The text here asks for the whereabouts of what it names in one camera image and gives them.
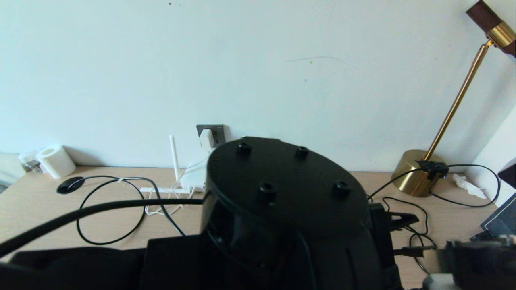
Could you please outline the brass desk lamp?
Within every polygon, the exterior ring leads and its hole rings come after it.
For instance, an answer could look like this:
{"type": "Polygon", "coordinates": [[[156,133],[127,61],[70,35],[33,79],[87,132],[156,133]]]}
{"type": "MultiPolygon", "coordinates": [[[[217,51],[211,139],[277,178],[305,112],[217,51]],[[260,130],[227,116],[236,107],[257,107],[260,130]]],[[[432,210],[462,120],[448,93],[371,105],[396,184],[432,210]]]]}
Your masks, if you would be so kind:
{"type": "Polygon", "coordinates": [[[456,114],[460,104],[462,103],[477,71],[487,55],[488,50],[492,47],[498,48],[504,54],[509,55],[516,60],[516,31],[512,29],[486,2],[485,0],[477,0],[466,14],[470,19],[482,30],[487,39],[484,44],[479,47],[476,56],[466,74],[457,96],[455,97],[444,121],[442,122],[437,134],[433,138],[428,149],[408,150],[402,154],[395,171],[392,174],[392,183],[409,196],[427,197],[431,195],[433,187],[442,179],[428,180],[427,173],[420,169],[418,160],[431,160],[435,162],[444,162],[444,160],[435,154],[438,144],[442,140],[446,130],[448,129],[454,115],[456,114]]]}

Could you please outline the white router with antennas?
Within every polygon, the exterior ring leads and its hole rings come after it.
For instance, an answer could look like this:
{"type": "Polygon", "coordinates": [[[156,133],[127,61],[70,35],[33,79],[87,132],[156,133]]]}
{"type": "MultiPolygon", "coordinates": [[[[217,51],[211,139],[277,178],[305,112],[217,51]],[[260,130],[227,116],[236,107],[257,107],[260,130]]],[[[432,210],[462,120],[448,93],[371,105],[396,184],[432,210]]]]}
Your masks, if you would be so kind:
{"type": "Polygon", "coordinates": [[[169,136],[169,144],[173,160],[175,181],[168,187],[159,187],[158,191],[160,193],[170,193],[177,196],[181,194],[189,195],[195,192],[203,192],[205,190],[208,157],[214,149],[210,152],[204,151],[204,157],[201,160],[181,169],[179,167],[175,137],[172,135],[169,136]]]}

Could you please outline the grey wall socket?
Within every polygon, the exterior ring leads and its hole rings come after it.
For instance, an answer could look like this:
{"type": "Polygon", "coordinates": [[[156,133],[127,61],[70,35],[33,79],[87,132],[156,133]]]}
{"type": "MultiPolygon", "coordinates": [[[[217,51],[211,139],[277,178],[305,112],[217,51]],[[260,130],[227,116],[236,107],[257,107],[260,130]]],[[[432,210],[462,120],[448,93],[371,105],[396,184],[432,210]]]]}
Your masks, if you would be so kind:
{"type": "Polygon", "coordinates": [[[225,128],[221,124],[198,124],[196,125],[198,136],[204,129],[211,129],[214,135],[214,148],[225,143],[225,128]]]}

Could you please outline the black round desk grommet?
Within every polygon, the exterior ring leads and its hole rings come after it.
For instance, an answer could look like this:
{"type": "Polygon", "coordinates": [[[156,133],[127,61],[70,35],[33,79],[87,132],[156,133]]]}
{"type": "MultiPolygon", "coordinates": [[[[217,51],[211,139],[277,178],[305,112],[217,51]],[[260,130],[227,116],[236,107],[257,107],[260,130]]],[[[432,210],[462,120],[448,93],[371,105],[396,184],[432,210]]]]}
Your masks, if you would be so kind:
{"type": "Polygon", "coordinates": [[[56,192],[65,195],[71,192],[76,191],[81,188],[85,183],[85,178],[81,176],[76,176],[69,178],[68,180],[63,181],[61,184],[57,186],[56,192]]]}

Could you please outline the black inline lamp switch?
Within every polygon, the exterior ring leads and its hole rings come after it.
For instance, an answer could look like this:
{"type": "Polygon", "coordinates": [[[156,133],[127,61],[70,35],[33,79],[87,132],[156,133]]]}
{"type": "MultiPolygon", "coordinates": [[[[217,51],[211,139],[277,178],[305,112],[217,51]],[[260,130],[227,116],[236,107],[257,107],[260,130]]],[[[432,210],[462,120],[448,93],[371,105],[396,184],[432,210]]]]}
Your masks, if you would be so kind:
{"type": "Polygon", "coordinates": [[[427,173],[428,180],[435,180],[445,178],[449,172],[449,167],[446,163],[435,162],[431,160],[418,160],[417,163],[422,171],[427,173]]]}

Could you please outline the dark teal printed box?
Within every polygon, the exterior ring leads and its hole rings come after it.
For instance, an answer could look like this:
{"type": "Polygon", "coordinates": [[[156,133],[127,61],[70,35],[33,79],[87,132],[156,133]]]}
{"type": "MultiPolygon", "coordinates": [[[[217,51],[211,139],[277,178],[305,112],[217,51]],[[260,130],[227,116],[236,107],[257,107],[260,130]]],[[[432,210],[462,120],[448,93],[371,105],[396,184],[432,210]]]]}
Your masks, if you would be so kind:
{"type": "Polygon", "coordinates": [[[490,215],[480,228],[492,236],[516,236],[516,193],[514,193],[501,207],[490,215]]]}

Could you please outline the small clear plastic container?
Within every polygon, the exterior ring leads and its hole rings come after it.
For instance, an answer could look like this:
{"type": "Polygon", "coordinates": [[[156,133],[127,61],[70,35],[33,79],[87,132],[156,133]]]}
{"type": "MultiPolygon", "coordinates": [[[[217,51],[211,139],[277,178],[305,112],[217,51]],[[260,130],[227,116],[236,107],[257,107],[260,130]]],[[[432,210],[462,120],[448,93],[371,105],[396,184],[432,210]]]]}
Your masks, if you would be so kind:
{"type": "Polygon", "coordinates": [[[40,162],[37,160],[36,155],[36,150],[22,152],[18,155],[18,159],[25,172],[42,173],[40,162]]]}

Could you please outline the crumpled white tissue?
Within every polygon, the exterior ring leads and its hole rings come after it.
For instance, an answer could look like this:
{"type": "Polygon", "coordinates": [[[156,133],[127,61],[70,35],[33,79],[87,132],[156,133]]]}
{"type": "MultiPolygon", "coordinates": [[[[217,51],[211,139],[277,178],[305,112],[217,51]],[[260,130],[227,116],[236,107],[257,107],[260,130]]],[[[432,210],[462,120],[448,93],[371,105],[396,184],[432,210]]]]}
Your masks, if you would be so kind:
{"type": "Polygon", "coordinates": [[[468,194],[479,197],[481,199],[487,199],[487,196],[485,195],[483,189],[477,187],[476,185],[468,181],[468,178],[466,176],[461,176],[457,173],[454,173],[453,181],[455,182],[457,187],[466,190],[468,194]]]}

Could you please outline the white toilet paper roll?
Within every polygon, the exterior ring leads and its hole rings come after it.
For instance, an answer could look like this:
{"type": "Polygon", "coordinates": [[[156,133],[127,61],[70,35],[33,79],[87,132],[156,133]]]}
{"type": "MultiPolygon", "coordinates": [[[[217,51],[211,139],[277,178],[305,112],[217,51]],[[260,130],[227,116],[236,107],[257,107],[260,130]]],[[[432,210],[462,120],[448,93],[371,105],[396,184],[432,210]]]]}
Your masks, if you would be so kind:
{"type": "Polygon", "coordinates": [[[62,145],[52,145],[37,152],[37,160],[55,179],[69,176],[76,170],[76,165],[62,145]]]}

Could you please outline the white power adapter block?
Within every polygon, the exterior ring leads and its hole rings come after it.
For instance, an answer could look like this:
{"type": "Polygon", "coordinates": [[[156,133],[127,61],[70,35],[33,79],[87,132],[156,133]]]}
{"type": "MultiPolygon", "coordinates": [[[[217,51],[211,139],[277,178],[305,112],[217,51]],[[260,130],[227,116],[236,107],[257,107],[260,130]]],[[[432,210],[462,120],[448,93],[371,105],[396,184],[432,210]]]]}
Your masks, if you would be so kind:
{"type": "Polygon", "coordinates": [[[210,152],[214,148],[214,135],[211,129],[204,129],[199,135],[201,149],[210,152]]]}

